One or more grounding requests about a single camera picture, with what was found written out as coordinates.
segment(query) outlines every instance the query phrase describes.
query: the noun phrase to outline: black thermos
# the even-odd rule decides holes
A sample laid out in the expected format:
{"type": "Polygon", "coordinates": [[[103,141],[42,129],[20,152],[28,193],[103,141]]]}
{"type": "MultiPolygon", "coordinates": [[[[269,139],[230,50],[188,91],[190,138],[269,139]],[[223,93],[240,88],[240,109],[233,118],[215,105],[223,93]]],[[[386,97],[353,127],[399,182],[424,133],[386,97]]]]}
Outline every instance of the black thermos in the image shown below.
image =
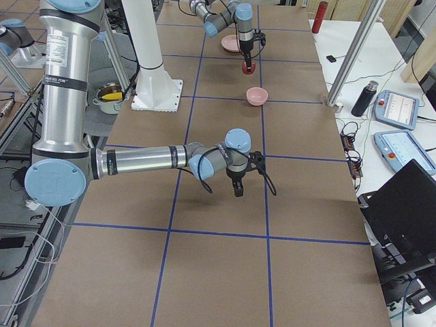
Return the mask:
{"type": "Polygon", "coordinates": [[[352,109],[353,116],[361,117],[364,114],[365,110],[368,108],[369,104],[371,103],[374,94],[376,94],[377,92],[378,84],[379,83],[372,80],[365,88],[363,88],[362,93],[360,94],[356,104],[352,109]]]}

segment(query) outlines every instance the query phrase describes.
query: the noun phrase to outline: aluminum frame pole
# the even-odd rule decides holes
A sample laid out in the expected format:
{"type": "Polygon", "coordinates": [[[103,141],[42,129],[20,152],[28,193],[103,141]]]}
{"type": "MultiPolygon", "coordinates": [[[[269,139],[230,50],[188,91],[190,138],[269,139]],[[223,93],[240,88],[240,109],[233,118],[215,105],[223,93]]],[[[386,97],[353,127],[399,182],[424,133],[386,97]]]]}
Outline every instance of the aluminum frame pole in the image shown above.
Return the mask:
{"type": "Polygon", "coordinates": [[[15,68],[14,64],[6,56],[6,54],[0,50],[0,67],[5,71],[6,75],[14,82],[18,90],[23,95],[30,94],[31,87],[29,83],[22,77],[20,72],[15,68]]]}
{"type": "Polygon", "coordinates": [[[121,61],[118,49],[116,48],[115,40],[112,35],[112,29],[110,27],[106,12],[103,14],[103,28],[106,30],[106,35],[103,40],[104,46],[108,51],[109,59],[112,62],[112,66],[114,67],[115,74],[120,82],[121,88],[123,91],[125,91],[130,84],[129,77],[127,76],[123,62],[121,61]]]}
{"type": "Polygon", "coordinates": [[[385,2],[386,0],[372,0],[371,4],[369,5],[368,11],[363,18],[363,21],[360,23],[352,44],[349,46],[342,66],[333,82],[332,88],[328,93],[326,99],[327,106],[333,107],[336,104],[336,100],[343,85],[345,84],[345,80],[351,72],[354,63],[356,62],[356,59],[362,50],[362,47],[367,40],[371,29],[374,26],[375,21],[382,12],[385,2]]]}

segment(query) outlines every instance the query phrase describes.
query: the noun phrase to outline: pink plate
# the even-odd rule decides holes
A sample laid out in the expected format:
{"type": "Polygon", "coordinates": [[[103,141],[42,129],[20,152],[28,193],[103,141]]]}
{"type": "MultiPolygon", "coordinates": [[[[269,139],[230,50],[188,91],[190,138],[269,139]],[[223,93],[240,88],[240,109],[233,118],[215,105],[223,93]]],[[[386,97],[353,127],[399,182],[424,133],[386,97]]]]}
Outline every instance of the pink plate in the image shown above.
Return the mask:
{"type": "Polygon", "coordinates": [[[236,35],[227,35],[221,40],[221,45],[229,52],[239,52],[236,35]]]}

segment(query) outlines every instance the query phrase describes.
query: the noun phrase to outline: laptop screen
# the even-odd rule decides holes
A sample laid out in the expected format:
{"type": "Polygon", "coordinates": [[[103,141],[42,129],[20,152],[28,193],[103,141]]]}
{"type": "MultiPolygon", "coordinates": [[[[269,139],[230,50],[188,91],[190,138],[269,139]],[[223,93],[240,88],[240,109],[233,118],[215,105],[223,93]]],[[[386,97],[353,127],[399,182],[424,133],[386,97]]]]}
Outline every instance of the laptop screen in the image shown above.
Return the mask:
{"type": "Polygon", "coordinates": [[[398,171],[368,205],[364,215],[382,245],[392,241],[406,259],[414,251],[436,252],[436,181],[417,161],[398,171]]]}

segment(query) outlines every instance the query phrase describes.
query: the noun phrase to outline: thermos lid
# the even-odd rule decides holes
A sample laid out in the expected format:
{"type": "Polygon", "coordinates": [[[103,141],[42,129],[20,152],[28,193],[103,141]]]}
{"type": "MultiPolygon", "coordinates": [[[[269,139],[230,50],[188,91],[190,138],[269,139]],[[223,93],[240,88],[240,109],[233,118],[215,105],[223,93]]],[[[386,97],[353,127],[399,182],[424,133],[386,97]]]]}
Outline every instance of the thermos lid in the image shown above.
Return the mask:
{"type": "Polygon", "coordinates": [[[368,91],[376,91],[378,86],[379,86],[379,83],[377,83],[374,80],[370,80],[369,84],[367,85],[367,90],[368,91]]]}

